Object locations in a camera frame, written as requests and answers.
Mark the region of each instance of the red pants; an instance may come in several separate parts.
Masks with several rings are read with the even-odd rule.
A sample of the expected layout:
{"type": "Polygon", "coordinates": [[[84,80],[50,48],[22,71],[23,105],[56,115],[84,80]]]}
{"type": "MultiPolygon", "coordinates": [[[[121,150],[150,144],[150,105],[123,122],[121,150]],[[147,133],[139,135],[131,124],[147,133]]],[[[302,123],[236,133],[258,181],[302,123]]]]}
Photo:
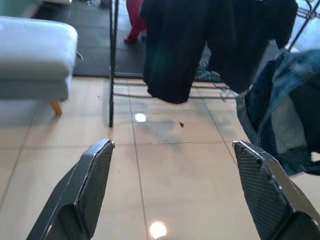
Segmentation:
{"type": "Polygon", "coordinates": [[[140,8],[143,0],[126,0],[126,8],[129,13],[129,19],[131,23],[132,30],[128,35],[127,39],[129,41],[135,40],[139,33],[146,30],[146,21],[140,18],[140,8]]]}

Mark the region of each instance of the black clothing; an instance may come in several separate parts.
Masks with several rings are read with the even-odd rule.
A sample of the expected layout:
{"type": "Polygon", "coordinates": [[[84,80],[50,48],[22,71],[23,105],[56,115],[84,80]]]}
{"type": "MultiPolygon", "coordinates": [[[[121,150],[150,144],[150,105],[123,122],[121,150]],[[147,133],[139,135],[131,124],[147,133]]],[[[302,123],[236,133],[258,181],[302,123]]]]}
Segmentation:
{"type": "Polygon", "coordinates": [[[220,73],[222,81],[240,93],[251,85],[269,40],[275,40],[279,49],[288,43],[298,5],[295,0],[232,1],[236,49],[226,52],[208,41],[208,70],[220,73]]]}
{"type": "Polygon", "coordinates": [[[144,0],[148,92],[169,103],[186,102],[206,41],[233,49],[233,16],[232,0],[144,0]]]}

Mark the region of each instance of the hanging garment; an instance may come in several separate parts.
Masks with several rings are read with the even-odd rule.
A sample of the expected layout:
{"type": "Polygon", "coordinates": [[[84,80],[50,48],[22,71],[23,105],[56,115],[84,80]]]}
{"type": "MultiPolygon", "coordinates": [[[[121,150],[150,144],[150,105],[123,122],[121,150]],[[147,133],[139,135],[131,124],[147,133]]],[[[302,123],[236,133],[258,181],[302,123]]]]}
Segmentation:
{"type": "Polygon", "coordinates": [[[182,104],[206,41],[222,49],[235,44],[232,0],[144,0],[147,20],[144,81],[156,98],[182,104]]]}
{"type": "Polygon", "coordinates": [[[320,49],[285,52],[270,61],[252,89],[237,97],[250,141],[273,155],[286,173],[320,175],[320,49]]]}
{"type": "Polygon", "coordinates": [[[128,11],[131,32],[125,38],[125,42],[132,43],[137,40],[139,33],[143,32],[147,28],[147,24],[140,18],[140,8],[143,0],[126,0],[126,8],[128,11]]]}
{"type": "Polygon", "coordinates": [[[269,40],[279,49],[289,41],[298,5],[295,0],[233,0],[236,48],[225,52],[208,41],[211,58],[208,71],[235,92],[249,88],[269,40]]]}

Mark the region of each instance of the tile grout line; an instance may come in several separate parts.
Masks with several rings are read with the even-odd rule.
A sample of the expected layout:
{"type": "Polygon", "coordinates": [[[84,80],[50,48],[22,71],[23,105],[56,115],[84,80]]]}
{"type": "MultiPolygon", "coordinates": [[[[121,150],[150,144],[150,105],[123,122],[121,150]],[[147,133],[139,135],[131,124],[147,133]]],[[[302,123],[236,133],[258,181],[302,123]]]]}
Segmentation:
{"type": "Polygon", "coordinates": [[[230,151],[230,149],[229,149],[229,147],[228,147],[228,145],[227,145],[227,141],[225,140],[224,136],[221,134],[221,132],[220,132],[220,130],[219,130],[219,128],[218,128],[218,125],[217,125],[216,121],[214,120],[214,118],[212,117],[212,115],[211,115],[211,113],[210,113],[210,111],[209,111],[209,108],[208,108],[208,106],[207,106],[207,104],[206,104],[206,102],[205,102],[205,100],[204,100],[204,98],[203,98],[202,96],[201,96],[201,99],[202,99],[202,101],[203,101],[203,103],[204,103],[204,105],[205,105],[205,108],[206,108],[206,110],[208,111],[208,113],[209,113],[209,115],[210,115],[210,117],[211,117],[214,125],[216,126],[216,129],[218,130],[221,138],[223,139],[224,145],[225,145],[226,149],[228,149],[228,152],[229,152],[229,154],[230,154],[230,156],[231,156],[231,158],[232,158],[233,163],[234,163],[235,166],[238,168],[238,165],[236,164],[235,159],[234,159],[234,157],[232,156],[232,153],[231,153],[231,151],[230,151]]]}
{"type": "Polygon", "coordinates": [[[141,203],[142,203],[143,220],[144,220],[144,227],[145,227],[145,233],[146,233],[146,240],[148,240],[148,239],[149,239],[148,224],[147,224],[147,216],[146,216],[144,195],[143,195],[143,190],[142,190],[141,173],[140,173],[140,167],[139,167],[139,161],[138,161],[138,151],[137,151],[135,127],[134,127],[134,120],[133,120],[133,112],[132,112],[132,107],[131,107],[131,97],[129,97],[129,105],[130,105],[130,118],[131,118],[131,125],[132,125],[132,132],[133,132],[133,141],[134,141],[135,161],[136,161],[136,167],[137,167],[137,171],[138,171],[138,179],[139,179],[139,187],[140,187],[140,196],[141,196],[141,203]]]}
{"type": "Polygon", "coordinates": [[[13,171],[12,171],[12,174],[11,174],[11,176],[10,176],[10,180],[9,180],[7,186],[5,187],[3,199],[2,199],[1,202],[0,202],[0,213],[1,213],[1,210],[2,210],[2,206],[3,206],[4,202],[5,202],[5,198],[6,198],[6,195],[7,195],[7,193],[8,193],[8,189],[9,189],[9,186],[10,186],[10,184],[11,184],[12,178],[13,178],[13,176],[14,176],[14,174],[15,174],[15,171],[16,171],[16,168],[17,168],[17,165],[18,165],[18,162],[19,162],[19,159],[20,159],[22,150],[24,149],[25,140],[26,140],[26,138],[27,138],[27,136],[28,136],[28,134],[29,134],[29,132],[30,132],[32,123],[33,123],[33,121],[34,121],[34,118],[35,118],[35,115],[36,115],[36,111],[37,111],[37,107],[35,107],[35,109],[34,109],[34,111],[33,111],[32,119],[31,119],[30,125],[29,125],[29,127],[28,127],[28,129],[27,129],[27,131],[26,131],[26,133],[25,133],[25,135],[24,135],[24,137],[23,137],[22,146],[21,146],[21,148],[20,148],[19,154],[18,154],[17,159],[16,159],[16,161],[15,161],[15,164],[14,164],[14,166],[13,166],[13,171]]]}

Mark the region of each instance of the tiled floor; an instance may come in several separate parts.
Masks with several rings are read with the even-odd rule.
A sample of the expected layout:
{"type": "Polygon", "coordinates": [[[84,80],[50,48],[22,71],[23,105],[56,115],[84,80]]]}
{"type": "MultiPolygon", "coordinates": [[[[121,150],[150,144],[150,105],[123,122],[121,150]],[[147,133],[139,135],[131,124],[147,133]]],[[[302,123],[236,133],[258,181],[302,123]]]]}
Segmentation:
{"type": "MultiPolygon", "coordinates": [[[[247,139],[235,102],[175,106],[116,97],[110,129],[108,86],[102,78],[74,78],[60,118],[45,102],[0,101],[0,238],[26,239],[55,184],[90,144],[108,137],[116,148],[93,239],[146,240],[156,221],[165,223],[168,240],[259,239],[231,147],[247,139]]],[[[320,178],[295,182],[320,211],[320,178]]]]}

